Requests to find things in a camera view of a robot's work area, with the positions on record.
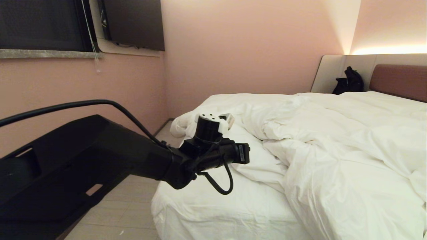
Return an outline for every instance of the bed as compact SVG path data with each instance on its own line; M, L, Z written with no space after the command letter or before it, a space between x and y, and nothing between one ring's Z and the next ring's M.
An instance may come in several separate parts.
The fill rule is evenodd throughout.
M199 177L161 182L152 214L162 240L426 239L427 67L377 65L374 91L341 95L221 94L176 118L194 135L199 112L232 113L249 143L223 196ZM209 170L228 188L224 168Z

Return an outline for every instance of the television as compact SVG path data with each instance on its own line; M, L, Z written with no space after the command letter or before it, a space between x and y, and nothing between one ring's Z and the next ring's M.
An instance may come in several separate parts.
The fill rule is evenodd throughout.
M105 38L122 47L164 51L160 0L98 0Z

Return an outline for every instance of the pink wall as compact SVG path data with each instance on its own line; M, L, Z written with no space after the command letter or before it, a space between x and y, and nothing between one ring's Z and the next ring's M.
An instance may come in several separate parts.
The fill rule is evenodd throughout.
M362 0L352 54L427 51L426 0Z
M162 1L171 117L212 94L310 91L343 54L325 0Z
M0 119L49 105L110 99L151 132L168 118L163 58L106 54L93 59L0 59ZM69 109L0 128L0 157L60 125L100 114L140 132L112 106Z

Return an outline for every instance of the window sill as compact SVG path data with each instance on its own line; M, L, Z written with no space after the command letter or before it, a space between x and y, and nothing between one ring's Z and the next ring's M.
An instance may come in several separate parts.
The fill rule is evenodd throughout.
M103 53L96 53L98 58ZM25 58L87 58L94 59L95 53L54 51L54 50L25 50L25 49L0 49L0 59L25 59Z

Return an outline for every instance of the baseboard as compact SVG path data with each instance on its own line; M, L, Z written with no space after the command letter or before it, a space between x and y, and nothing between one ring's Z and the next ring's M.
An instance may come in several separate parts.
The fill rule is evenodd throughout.
M166 120L166 122L164 122L163 124L162 124L162 126L154 133L154 136L157 136L157 134L159 134L160 133L160 131L166 126L166 124L169 122L169 121L173 121L174 120L174 118L169 118L168 120Z

